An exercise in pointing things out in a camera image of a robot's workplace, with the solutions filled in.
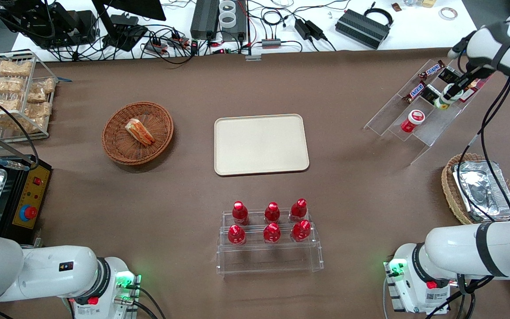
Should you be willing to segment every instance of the tape roll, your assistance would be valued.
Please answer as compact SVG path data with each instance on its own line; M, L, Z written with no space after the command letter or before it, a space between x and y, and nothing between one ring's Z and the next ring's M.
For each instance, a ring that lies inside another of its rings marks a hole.
M224 21L224 19L226 18L231 18L231 21ZM222 12L220 13L220 16L219 16L219 20L220 20L220 26L222 28L226 28L226 29L229 29L229 28L233 28L235 26L235 13L234 12Z
M438 15L444 20L452 21L458 17L458 12L453 8L445 7L438 12Z
M235 13L235 2L232 0L224 0L220 2L220 12L233 12Z

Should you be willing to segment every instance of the small bottle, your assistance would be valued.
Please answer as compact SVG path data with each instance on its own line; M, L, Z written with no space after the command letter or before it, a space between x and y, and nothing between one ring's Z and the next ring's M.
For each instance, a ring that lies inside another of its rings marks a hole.
M301 242L310 236L310 222L308 220L301 220L292 227L291 238L296 242Z
M278 223L279 217L281 216L281 212L279 211L279 206L275 202L270 202L269 206L265 210L265 222L270 224L272 222Z
M240 202L237 201L233 204L233 210L231 210L231 214L233 216L233 221L241 226L249 225L249 213L247 212L247 207Z
M243 245L247 242L247 236L245 236L245 230L243 228L232 225L229 227L229 232L227 233L227 239L233 245Z
M289 220L291 222L300 222L306 216L306 211L306 200L304 198L297 200L291 207Z
M265 240L265 243L275 244L279 241L279 238L281 238L281 229L274 222L267 225L265 230L263 230L263 239Z
M410 111L408 117L401 123L401 129L406 133L412 133L415 127L425 121L425 114L419 109Z

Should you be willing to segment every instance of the snickers bar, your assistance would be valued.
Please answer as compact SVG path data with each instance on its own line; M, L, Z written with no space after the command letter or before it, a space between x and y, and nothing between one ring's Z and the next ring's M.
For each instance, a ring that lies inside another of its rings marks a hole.
M428 101L428 103L434 105L434 100L440 97L440 92L435 89L432 85L428 84L426 89L422 91L421 97Z
M454 70L451 66L448 65L444 70L442 70L438 77L447 84L450 84L454 83L457 79L459 79L461 75L458 74L456 70Z
M415 87L410 93L408 93L405 97L403 97L402 100L409 104L412 103L414 101L414 99L417 98L425 88L426 88L426 84L423 81L421 81L417 85L417 87Z
M434 65L433 67L429 68L424 72L419 73L418 77L423 80L426 80L427 78L429 78L429 76L433 75L443 67L446 67L446 65L442 62L442 60L438 60L438 63L436 65Z

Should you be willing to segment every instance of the qr code label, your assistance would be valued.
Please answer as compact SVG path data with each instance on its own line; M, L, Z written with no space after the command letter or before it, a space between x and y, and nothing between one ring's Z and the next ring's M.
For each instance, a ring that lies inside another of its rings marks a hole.
M438 301L438 300L444 300L448 298L448 293L447 292L436 292L436 291L429 291L426 293L426 300L429 301L429 300L434 300L434 301Z

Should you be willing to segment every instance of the round wicker basket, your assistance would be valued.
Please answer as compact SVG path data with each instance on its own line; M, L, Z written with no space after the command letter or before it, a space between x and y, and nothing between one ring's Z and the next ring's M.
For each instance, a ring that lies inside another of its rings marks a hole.
M452 175L452 166L457 164L460 161L461 154L452 157L448 164L442 170L442 189L444 190L444 194L446 196L446 200L448 202L448 206L458 218L458 220L466 225L466 224L476 224L471 218L469 218L468 212L464 207L464 202L461 198L460 190L456 186L456 180ZM464 156L463 161L484 161L485 158L481 155L474 153L467 153ZM510 192L510 182L508 179L505 179L506 185L509 188Z
M138 119L148 129L155 138L152 145L144 146L126 131L125 125L131 118ZM164 107L140 101L126 105L109 118L101 133L101 145L113 161L139 165L162 153L170 143L173 131L172 117Z

